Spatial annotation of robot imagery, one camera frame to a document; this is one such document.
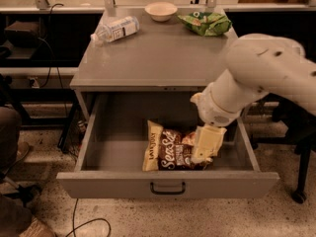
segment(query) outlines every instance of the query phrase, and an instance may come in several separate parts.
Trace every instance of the black handle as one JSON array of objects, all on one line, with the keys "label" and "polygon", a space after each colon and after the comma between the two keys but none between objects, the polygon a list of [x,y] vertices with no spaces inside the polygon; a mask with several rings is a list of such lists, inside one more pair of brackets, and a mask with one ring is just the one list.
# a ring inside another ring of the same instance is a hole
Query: black handle
[{"label": "black handle", "polygon": [[185,191],[186,191],[186,183],[182,182],[182,188],[180,191],[178,192],[158,192],[155,191],[155,187],[154,187],[154,183],[150,183],[150,191],[154,194],[154,195],[182,195]]}]

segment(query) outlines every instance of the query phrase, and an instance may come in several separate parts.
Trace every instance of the floor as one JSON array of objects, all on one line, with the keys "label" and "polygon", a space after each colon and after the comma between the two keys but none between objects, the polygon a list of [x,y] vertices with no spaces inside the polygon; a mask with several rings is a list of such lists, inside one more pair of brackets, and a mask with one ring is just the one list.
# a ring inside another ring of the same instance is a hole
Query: floor
[{"label": "floor", "polygon": [[[248,132],[257,135],[280,135],[285,131],[282,123],[270,122],[270,114],[265,111],[248,117],[246,124]],[[41,194],[28,207],[57,236],[110,236],[107,221],[114,237],[316,236],[315,153],[311,154],[305,189],[308,198],[304,204],[290,197],[296,188],[299,156],[293,153],[293,146],[268,144],[260,144],[255,154],[261,170],[278,172],[280,180],[262,198],[77,200],[55,179],[58,172],[72,171],[75,166],[73,154],[77,152],[78,131],[74,127],[75,124],[68,136],[69,153],[57,148],[61,129],[23,130],[21,140],[28,141],[32,150],[10,173],[19,184],[40,184]],[[9,190],[10,186],[0,185],[0,192]],[[75,235],[71,233],[73,226],[94,219],[76,230]]]}]

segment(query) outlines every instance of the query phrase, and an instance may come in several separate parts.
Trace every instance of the bowl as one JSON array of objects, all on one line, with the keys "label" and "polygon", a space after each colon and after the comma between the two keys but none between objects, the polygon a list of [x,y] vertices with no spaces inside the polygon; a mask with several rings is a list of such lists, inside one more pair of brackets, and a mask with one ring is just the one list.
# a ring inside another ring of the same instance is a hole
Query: bowl
[{"label": "bowl", "polygon": [[154,21],[165,22],[171,19],[172,15],[178,11],[178,8],[167,2],[156,2],[148,4],[145,11],[151,16]]}]

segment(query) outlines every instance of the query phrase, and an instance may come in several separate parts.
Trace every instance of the gray drawer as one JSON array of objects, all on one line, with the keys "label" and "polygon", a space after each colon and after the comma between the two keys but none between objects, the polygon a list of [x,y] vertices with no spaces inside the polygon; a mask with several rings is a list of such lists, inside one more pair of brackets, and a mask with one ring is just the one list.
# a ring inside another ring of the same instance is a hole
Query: gray drawer
[{"label": "gray drawer", "polygon": [[277,182],[261,172],[242,120],[226,132],[220,157],[203,171],[143,172],[147,120],[195,128],[190,92],[99,94],[76,167],[57,179],[73,198],[260,198]]}]

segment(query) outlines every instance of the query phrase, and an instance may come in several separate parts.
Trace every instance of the person's leg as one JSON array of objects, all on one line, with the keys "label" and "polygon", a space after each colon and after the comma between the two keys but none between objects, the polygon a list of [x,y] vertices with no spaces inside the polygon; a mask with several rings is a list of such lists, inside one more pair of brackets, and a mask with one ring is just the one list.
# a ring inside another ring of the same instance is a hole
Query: person's leg
[{"label": "person's leg", "polygon": [[15,110],[0,107],[0,170],[16,161],[21,124]]},{"label": "person's leg", "polygon": [[29,228],[31,212],[0,194],[0,236],[19,236]]}]

